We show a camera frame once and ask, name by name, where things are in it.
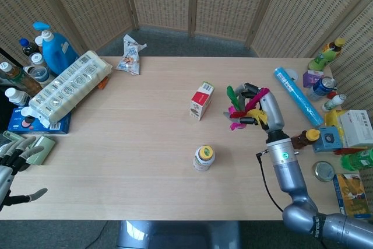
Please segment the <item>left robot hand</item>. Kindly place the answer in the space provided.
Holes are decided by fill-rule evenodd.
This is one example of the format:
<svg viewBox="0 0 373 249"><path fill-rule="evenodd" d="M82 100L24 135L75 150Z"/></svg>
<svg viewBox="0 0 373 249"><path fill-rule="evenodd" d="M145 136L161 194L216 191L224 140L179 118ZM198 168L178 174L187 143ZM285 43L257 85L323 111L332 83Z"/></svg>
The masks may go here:
<svg viewBox="0 0 373 249"><path fill-rule="evenodd" d="M11 196L11 185L15 175L26 164L29 157L44 150L44 146L35 146L29 148L36 140L35 136L31 136L18 141L7 143L1 149L1 210L4 206L12 206L17 204L29 203L41 198L47 191L47 188L42 188L33 194Z"/></svg>

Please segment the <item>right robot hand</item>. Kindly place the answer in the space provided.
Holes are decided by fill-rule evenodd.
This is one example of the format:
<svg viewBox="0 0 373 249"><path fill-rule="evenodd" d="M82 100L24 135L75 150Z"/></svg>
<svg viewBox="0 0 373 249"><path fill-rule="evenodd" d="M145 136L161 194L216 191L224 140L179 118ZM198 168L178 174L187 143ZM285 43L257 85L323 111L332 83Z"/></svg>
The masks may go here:
<svg viewBox="0 0 373 249"><path fill-rule="evenodd" d="M236 89L227 86L226 93L231 107L223 114L231 122L232 131L247 125L259 125L267 134L283 129L279 105L268 88L244 83Z"/></svg>

